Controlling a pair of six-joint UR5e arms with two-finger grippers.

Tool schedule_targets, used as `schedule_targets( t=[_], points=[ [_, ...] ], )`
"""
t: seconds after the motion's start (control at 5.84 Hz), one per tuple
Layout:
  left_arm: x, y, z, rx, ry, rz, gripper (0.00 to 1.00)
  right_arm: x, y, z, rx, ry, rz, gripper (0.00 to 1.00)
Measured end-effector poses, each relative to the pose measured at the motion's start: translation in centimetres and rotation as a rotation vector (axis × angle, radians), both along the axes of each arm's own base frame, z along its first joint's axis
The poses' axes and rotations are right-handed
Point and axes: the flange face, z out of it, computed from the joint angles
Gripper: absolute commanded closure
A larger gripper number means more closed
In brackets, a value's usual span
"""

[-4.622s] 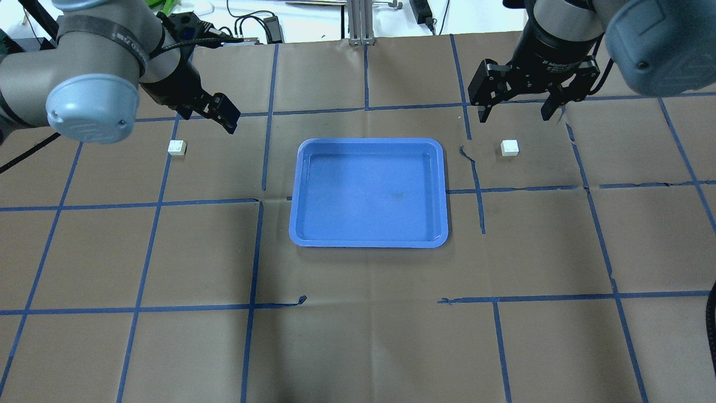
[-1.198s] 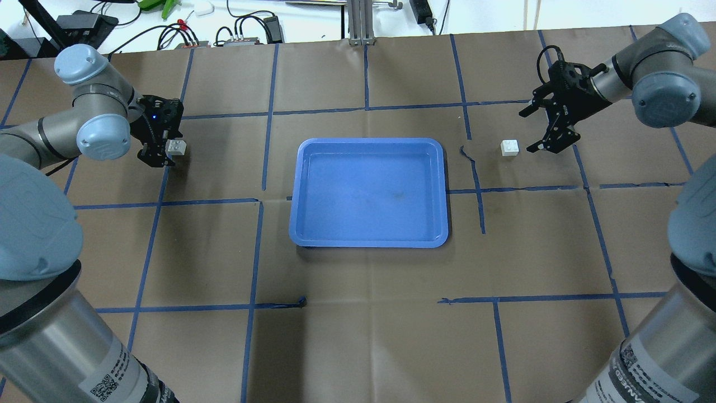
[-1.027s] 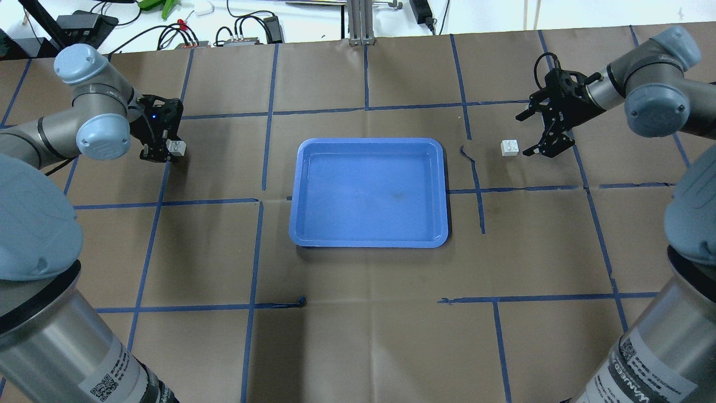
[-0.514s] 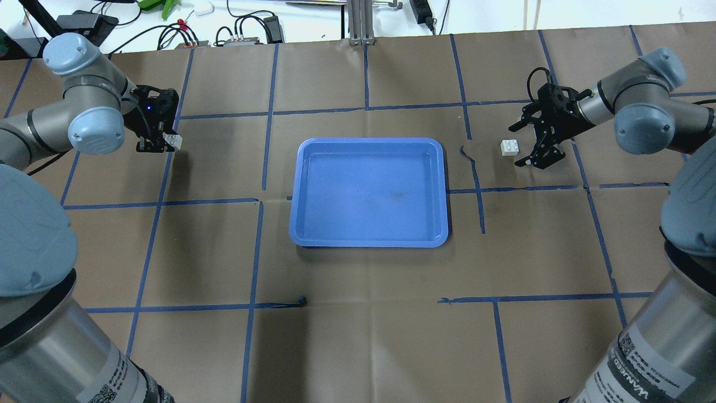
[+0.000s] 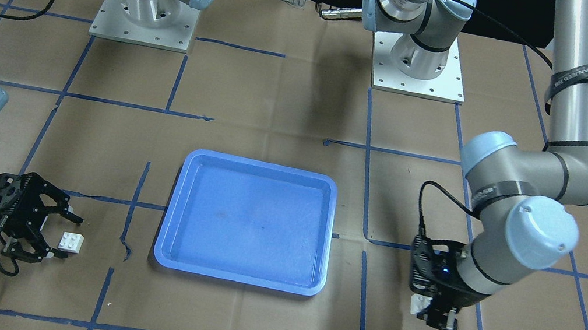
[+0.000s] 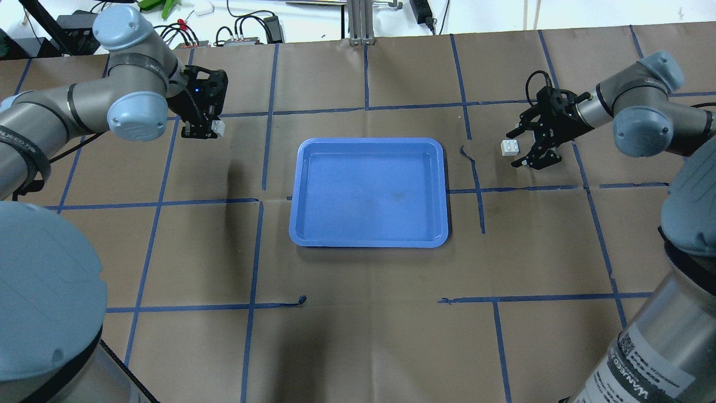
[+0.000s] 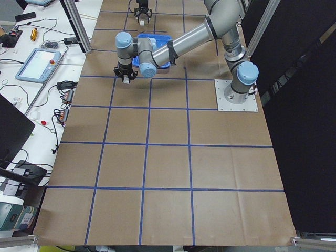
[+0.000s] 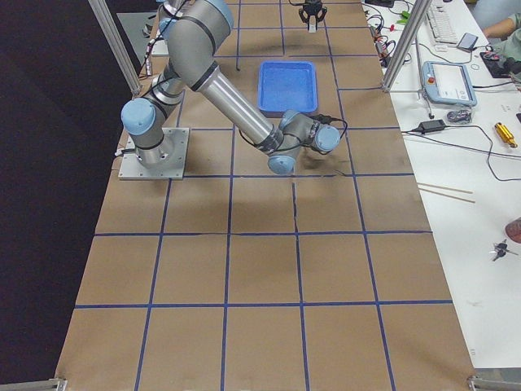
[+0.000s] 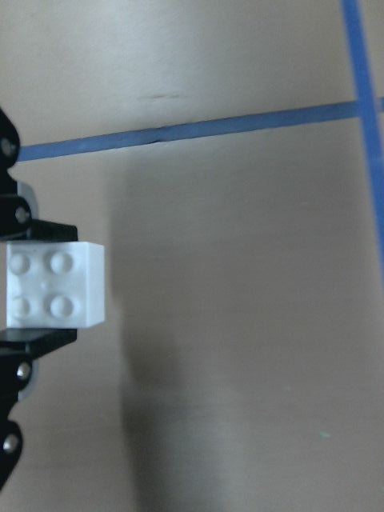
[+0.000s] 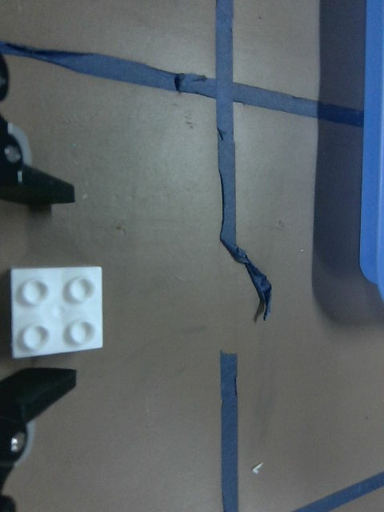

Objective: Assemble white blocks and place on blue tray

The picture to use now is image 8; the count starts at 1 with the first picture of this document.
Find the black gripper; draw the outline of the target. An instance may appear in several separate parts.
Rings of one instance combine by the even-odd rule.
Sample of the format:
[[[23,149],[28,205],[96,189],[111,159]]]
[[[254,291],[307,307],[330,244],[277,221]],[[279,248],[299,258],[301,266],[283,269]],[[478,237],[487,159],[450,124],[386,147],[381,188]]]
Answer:
[[[301,2],[289,2],[290,5],[298,7],[298,13],[301,19],[309,19],[311,16],[316,19],[323,19],[327,13],[321,0],[304,0]]]

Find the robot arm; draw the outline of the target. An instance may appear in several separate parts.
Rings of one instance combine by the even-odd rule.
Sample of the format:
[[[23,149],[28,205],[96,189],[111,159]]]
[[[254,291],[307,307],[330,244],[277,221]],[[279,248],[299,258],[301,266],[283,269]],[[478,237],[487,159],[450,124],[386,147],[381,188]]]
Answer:
[[[290,174],[304,147],[326,154],[338,146],[341,135],[336,128],[295,110],[286,111],[280,125],[272,124],[221,72],[214,55],[234,26],[225,2],[167,1],[163,8],[169,18],[165,33],[169,61],[149,90],[121,110],[123,126],[134,144],[132,152],[122,154],[122,178],[183,177],[190,131],[164,123],[182,101],[186,87],[202,94],[243,132],[248,143],[265,153],[275,174]]]

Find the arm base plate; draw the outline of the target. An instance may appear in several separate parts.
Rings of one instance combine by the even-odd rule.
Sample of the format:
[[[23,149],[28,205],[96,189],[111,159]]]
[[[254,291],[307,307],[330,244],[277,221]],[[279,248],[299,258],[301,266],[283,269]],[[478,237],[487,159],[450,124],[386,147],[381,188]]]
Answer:
[[[119,179],[122,180],[182,180],[189,145],[189,128],[164,127],[162,143],[150,150],[136,148],[128,137],[122,156]]]

